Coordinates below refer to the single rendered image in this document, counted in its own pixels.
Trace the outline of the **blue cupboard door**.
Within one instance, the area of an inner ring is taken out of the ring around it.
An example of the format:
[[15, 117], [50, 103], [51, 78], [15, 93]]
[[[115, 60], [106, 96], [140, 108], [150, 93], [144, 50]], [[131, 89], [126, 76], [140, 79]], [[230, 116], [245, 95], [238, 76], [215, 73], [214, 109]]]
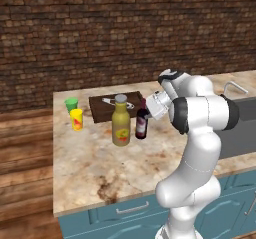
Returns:
[[254, 198], [256, 187], [221, 196], [198, 215], [195, 228], [204, 239], [232, 239], [256, 231], [256, 204], [244, 215]]
[[95, 239], [155, 239], [164, 223], [162, 215], [137, 219], [101, 229], [95, 234]]

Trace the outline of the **olive yellow bottle grey cap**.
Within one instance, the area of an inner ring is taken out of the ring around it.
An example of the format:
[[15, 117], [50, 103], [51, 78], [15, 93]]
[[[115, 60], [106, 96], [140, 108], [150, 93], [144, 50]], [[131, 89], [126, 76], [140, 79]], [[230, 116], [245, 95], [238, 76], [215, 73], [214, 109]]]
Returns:
[[112, 114], [112, 142], [123, 147], [130, 142], [131, 121], [127, 111], [127, 96], [118, 94], [115, 96], [115, 110]]

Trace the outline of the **yellow cup red print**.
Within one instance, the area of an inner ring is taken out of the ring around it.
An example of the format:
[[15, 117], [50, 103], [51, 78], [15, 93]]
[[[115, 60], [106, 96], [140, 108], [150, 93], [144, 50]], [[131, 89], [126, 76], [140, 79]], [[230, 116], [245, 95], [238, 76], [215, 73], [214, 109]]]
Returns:
[[80, 131], [83, 128], [83, 114], [81, 109], [72, 109], [70, 111], [72, 128], [74, 131]]

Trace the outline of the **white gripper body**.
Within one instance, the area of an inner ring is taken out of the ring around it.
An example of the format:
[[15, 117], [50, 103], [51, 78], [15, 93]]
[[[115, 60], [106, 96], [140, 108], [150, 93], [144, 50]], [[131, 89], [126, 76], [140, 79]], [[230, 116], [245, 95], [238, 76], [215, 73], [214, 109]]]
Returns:
[[146, 99], [146, 107], [152, 118], [161, 119], [169, 109], [171, 99], [166, 92], [154, 92]]

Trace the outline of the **silver kitchen tool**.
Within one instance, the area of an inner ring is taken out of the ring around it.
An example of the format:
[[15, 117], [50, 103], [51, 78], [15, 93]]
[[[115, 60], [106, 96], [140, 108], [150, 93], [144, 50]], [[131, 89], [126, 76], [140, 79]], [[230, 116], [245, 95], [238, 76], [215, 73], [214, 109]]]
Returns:
[[[102, 98], [102, 102], [109, 104], [109, 105], [115, 105], [115, 99], [111, 99], [111, 98]], [[134, 104], [130, 103], [130, 102], [126, 102], [127, 105], [127, 109], [134, 109], [135, 106]]]

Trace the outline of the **green cup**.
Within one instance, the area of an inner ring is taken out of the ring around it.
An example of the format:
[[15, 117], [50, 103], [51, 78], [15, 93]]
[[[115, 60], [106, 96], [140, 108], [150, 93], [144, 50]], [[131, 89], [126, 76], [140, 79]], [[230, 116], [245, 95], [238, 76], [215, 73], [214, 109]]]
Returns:
[[64, 101], [66, 108], [68, 111], [76, 109], [78, 106], [78, 99], [74, 97], [70, 97]]

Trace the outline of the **dark grey sink basin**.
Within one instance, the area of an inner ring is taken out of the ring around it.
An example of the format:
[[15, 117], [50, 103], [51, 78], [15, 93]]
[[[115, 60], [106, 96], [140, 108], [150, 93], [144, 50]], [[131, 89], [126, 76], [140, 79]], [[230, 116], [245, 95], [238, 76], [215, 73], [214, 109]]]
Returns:
[[240, 119], [231, 130], [217, 131], [222, 142], [220, 159], [256, 152], [256, 97], [236, 99]]

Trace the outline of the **blue drawer front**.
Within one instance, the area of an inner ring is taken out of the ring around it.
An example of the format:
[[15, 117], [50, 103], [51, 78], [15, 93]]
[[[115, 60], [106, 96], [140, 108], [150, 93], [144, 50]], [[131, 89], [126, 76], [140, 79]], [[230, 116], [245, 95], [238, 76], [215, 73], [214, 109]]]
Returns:
[[[116, 214], [117, 208], [119, 210], [129, 209], [132, 207], [144, 205], [146, 201], [150, 203], [150, 206], [145, 209], [132, 212], [132, 213], [123, 214], [123, 215]], [[158, 204], [155, 195], [148, 195], [148, 196], [143, 196], [143, 197], [139, 197], [132, 200], [116, 202], [114, 204], [91, 209], [88, 211], [88, 216], [89, 216], [89, 222], [91, 224], [96, 224], [96, 223], [102, 223], [107, 221], [127, 219], [135, 216], [144, 216], [147, 214], [154, 214], [160, 211], [165, 211], [165, 208], [161, 207]]]
[[238, 173], [219, 179], [224, 192], [256, 186], [256, 170]]

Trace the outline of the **silver tap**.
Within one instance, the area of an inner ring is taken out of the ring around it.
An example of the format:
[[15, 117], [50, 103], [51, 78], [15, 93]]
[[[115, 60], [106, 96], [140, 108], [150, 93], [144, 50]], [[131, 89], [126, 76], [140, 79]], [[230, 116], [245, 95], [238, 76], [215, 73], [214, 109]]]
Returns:
[[242, 86], [240, 86], [239, 84], [235, 83], [234, 81], [228, 81], [225, 86], [224, 86], [224, 91], [223, 94], [227, 95], [227, 90], [229, 86], [234, 86], [236, 89], [238, 89], [239, 91], [242, 91], [244, 94], [248, 94], [249, 91], [246, 90], [245, 88], [243, 88]]

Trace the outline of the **dark brown cutting board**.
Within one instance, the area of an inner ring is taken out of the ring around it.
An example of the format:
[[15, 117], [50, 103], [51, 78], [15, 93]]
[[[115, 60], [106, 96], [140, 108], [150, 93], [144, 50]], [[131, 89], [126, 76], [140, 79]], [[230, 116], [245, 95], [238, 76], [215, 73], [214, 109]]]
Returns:
[[[134, 104], [134, 109], [127, 109], [131, 118], [134, 118], [137, 111], [141, 107], [142, 94], [139, 91], [126, 92], [127, 102]], [[95, 123], [107, 122], [112, 119], [112, 114], [115, 110], [115, 105], [109, 105], [102, 102], [102, 98], [115, 99], [116, 94], [102, 95], [89, 98], [89, 105], [92, 113], [92, 117]]]

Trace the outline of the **dark red wine bottle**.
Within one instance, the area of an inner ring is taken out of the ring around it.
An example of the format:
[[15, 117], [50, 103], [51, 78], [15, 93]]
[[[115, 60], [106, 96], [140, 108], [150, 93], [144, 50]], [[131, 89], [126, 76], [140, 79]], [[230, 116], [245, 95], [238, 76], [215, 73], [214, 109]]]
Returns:
[[137, 111], [135, 136], [137, 139], [145, 139], [147, 136], [148, 119], [146, 116], [146, 99], [142, 99], [141, 108]]

